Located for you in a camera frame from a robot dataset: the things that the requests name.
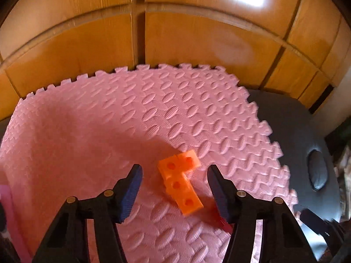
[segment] metal pin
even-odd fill
[[[110,196],[112,196],[113,195],[113,191],[112,190],[106,190],[105,192],[104,192],[104,196],[105,197],[110,197]]]
[[[284,203],[284,200],[282,198],[276,197],[274,198],[274,201],[278,204],[281,205],[282,203]]]
[[[237,194],[240,198],[246,197],[246,192],[243,191],[243,190],[237,191],[236,194]]]
[[[74,203],[74,202],[75,202],[75,197],[72,197],[72,196],[68,197],[67,200],[66,200],[66,202],[67,202],[68,204]]]

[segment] pink mat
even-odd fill
[[[0,150],[0,165],[12,190],[15,213],[29,250],[35,253],[68,196],[95,197],[142,165],[143,182],[130,217],[119,226],[128,262],[222,262],[230,235],[217,228],[206,170],[252,196],[282,197],[289,170],[277,161],[268,124],[257,119],[244,87],[222,67],[193,69],[160,65],[97,71],[29,94],[16,107]],[[157,161],[194,149],[202,167],[188,174],[205,208],[183,217],[165,194]],[[92,262],[98,262],[89,222]],[[262,226],[252,262],[257,262]]]

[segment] pink object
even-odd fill
[[[11,242],[21,259],[21,263],[30,263],[32,261],[32,258],[30,257],[28,249],[18,230],[16,217],[13,212],[11,191],[10,187],[7,185],[0,185],[0,202],[5,209],[7,222],[6,229],[11,236]]]
[[[119,226],[128,262],[222,262],[230,235],[213,217],[207,167],[215,163],[238,189],[260,199],[289,191],[278,143],[257,119],[244,87],[222,67],[148,65],[97,71],[21,100],[0,150],[16,216],[32,254],[68,196],[95,197],[125,177],[134,163],[144,179],[132,213]],[[184,217],[165,193],[157,162],[194,149],[202,166],[187,174],[204,209]],[[97,262],[89,223],[92,262]],[[262,225],[252,262],[260,252]]]

